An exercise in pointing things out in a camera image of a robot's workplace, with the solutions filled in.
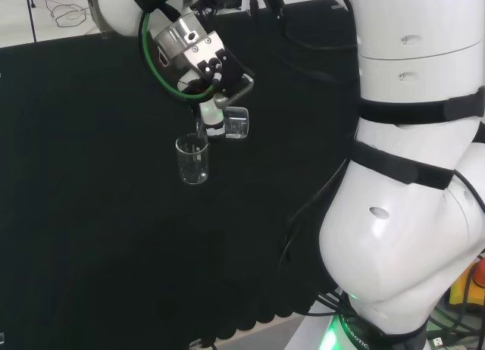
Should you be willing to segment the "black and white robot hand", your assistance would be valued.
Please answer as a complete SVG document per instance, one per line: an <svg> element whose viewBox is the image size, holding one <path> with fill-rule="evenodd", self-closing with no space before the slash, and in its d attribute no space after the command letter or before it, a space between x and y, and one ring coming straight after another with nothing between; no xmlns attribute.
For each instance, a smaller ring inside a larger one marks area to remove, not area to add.
<svg viewBox="0 0 485 350"><path fill-rule="evenodd" d="M190 33L194 40L179 41L172 57L182 75L177 89L186 95L196 116L196 136L243 139L249 130L249 113L235 103L251 92L254 74L225 46L216 32Z"/></svg>

